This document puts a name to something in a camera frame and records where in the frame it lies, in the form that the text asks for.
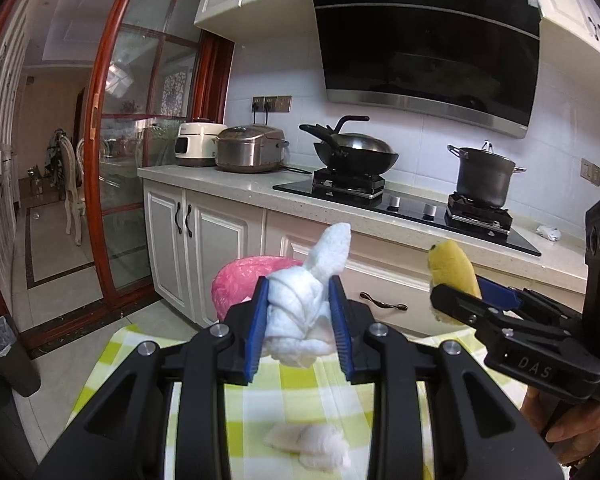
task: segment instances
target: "kitchen countertop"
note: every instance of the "kitchen countertop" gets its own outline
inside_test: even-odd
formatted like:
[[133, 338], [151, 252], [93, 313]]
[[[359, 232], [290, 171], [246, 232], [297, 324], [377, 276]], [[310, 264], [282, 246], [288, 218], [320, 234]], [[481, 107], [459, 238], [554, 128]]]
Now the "kitchen countertop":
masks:
[[[526, 228], [528, 224], [525, 226], [516, 224], [514, 227], [538, 248], [542, 253], [540, 257], [418, 222], [272, 188], [276, 184], [287, 184], [310, 178], [309, 175], [286, 171], [238, 174], [218, 171], [216, 168], [181, 166], [141, 168], [138, 170], [138, 175], [156, 182], [248, 203], [315, 222], [324, 224], [348, 222], [355, 232], [424, 251], [429, 250], [440, 240], [453, 239], [478, 266], [522, 276], [580, 294], [584, 294], [586, 290], [587, 266], [584, 263], [584, 249], [568, 241], [546, 240]], [[387, 183], [387, 188], [398, 190], [400, 186]], [[409, 188], [407, 192], [418, 195], [417, 190], [413, 188]]]

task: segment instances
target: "black glass cooktop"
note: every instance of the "black glass cooktop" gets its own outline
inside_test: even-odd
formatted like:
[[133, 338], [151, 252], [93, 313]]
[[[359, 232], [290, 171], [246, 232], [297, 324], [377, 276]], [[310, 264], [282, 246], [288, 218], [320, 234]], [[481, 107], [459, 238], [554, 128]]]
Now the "black glass cooktop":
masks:
[[[278, 186], [274, 186], [273, 189], [303, 196], [313, 196], [322, 200], [328, 200], [329, 202], [337, 202], [360, 207], [369, 211], [376, 211], [385, 215], [404, 218], [405, 220], [411, 220], [421, 224], [446, 229], [447, 231], [453, 231], [455, 233], [462, 233], [474, 238], [480, 238], [480, 240], [510, 247], [534, 256], [541, 255], [538, 249], [533, 247], [532, 244], [527, 242], [514, 229], [511, 229], [508, 235], [496, 234], [493, 231], [490, 232], [483, 227], [472, 226], [465, 224], [464, 222], [457, 222], [450, 219], [449, 216], [446, 215], [446, 204], [442, 202], [426, 200], [393, 190], [385, 190], [381, 196], [370, 200], [368, 198], [360, 198], [344, 193], [338, 193], [337, 191], [333, 190], [314, 190], [311, 180], [303, 180], [301, 182], [293, 182], [291, 184], [279, 184]], [[391, 208], [389, 202], [391, 197], [400, 198], [400, 205], [397, 208]], [[435, 215], [428, 216], [424, 214], [424, 208], [426, 205], [436, 207]]]

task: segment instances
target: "human hand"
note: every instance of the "human hand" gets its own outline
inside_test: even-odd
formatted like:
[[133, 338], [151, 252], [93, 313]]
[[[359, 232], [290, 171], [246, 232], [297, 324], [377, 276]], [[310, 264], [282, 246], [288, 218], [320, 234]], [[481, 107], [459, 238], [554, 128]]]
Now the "human hand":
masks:
[[[545, 427], [551, 413], [545, 410], [539, 399], [540, 392], [529, 386], [520, 412], [538, 432]], [[600, 444], [600, 402], [589, 399], [566, 412], [549, 429], [547, 442], [560, 442], [572, 438], [569, 447], [560, 453], [561, 464], [577, 462], [592, 453]]]

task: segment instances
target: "white rice cooker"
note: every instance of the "white rice cooker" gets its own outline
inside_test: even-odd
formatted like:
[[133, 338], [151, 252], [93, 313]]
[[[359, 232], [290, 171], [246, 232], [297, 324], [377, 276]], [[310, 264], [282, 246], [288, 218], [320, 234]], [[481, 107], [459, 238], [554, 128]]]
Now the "white rice cooker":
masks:
[[225, 130], [224, 124], [208, 119], [195, 119], [192, 123], [182, 123], [178, 130], [175, 145], [176, 163], [180, 166], [214, 166], [218, 134]]

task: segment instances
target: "beige wall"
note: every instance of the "beige wall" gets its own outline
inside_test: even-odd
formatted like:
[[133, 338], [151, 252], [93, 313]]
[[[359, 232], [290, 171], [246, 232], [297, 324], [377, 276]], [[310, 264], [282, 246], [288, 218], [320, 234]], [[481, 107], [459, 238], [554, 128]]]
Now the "beige wall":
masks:
[[26, 177], [27, 170], [36, 164], [44, 173], [46, 146], [56, 128], [72, 136], [75, 101], [80, 90], [89, 86], [91, 69], [25, 68], [23, 78], [27, 76], [35, 81], [24, 86], [14, 128], [19, 178]]

